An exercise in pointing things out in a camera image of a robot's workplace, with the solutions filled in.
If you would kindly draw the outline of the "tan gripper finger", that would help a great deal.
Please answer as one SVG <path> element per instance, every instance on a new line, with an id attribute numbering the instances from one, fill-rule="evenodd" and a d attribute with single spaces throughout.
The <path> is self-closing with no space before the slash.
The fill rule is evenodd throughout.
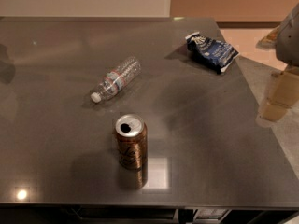
<path id="1" fill-rule="evenodd" d="M 280 121 L 298 101 L 299 67 L 287 66 L 284 71 L 271 74 L 256 122 L 262 127 L 270 127 Z"/>

